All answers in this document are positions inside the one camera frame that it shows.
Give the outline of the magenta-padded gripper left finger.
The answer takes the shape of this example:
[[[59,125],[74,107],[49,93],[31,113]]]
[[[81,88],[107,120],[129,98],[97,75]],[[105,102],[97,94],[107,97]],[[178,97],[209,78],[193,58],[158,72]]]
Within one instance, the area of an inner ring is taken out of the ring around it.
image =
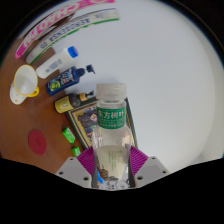
[[[69,157],[56,172],[56,175],[84,188],[92,187],[95,172],[95,158],[92,147],[78,157]]]

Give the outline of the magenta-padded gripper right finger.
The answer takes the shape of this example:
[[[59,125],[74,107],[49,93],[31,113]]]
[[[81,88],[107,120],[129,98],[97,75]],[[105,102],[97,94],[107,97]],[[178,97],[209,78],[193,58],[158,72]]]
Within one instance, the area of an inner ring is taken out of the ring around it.
[[[135,147],[130,148],[129,167],[130,184],[135,188],[146,186],[169,174],[157,157],[148,157]]]

